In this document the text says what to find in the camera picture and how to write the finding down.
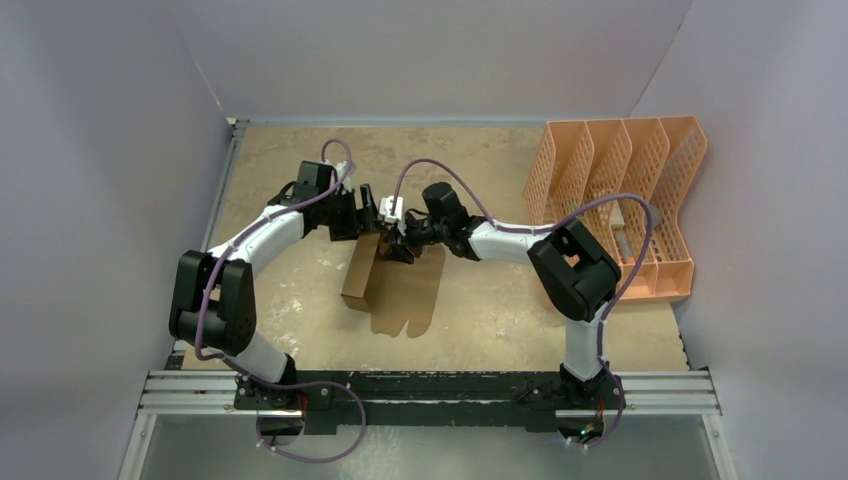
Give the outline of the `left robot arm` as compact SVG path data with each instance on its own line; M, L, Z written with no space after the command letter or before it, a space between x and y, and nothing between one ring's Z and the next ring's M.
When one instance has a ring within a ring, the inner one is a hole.
M357 206L346 160L304 161L298 176L267 201L259 216L224 243L207 251L188 250L178 260L169 332L202 361L235 370L244 389L259 387L272 408L292 405L305 385L293 357L258 330L254 281L285 249L320 226L332 240L356 238L376 215L367 186Z

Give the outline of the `brown cardboard box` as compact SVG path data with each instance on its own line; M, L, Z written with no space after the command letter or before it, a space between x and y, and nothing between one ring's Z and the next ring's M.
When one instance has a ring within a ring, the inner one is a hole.
M422 336L430 327L439 293L446 253L441 245L426 246L414 263L390 261L387 245L377 233L357 239L340 296L346 307L370 315L370 330L391 337L405 332Z

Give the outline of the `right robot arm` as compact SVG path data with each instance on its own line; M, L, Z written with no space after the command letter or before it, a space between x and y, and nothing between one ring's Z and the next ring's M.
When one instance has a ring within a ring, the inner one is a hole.
M578 219L531 227L472 215L446 182L423 192L425 211L402 211L400 197L384 197L377 216L385 236L381 255L412 264L425 247L443 245L471 261L501 260L535 271L551 304L565 321L561 392L576 407L596 399L610 375L603 357L602 317L616 295L622 273Z

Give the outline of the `orange plastic file organizer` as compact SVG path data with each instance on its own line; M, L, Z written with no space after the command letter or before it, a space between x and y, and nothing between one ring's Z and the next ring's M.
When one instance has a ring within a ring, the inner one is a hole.
M614 193L641 196L664 218L651 230L634 200L619 202L637 255L622 263L610 226L613 202L581 220L622 274L634 280L623 298L630 302L678 301L691 293L695 262L678 224L679 212L707 151L696 117L550 121L546 124L522 194L532 224L553 224L592 200Z

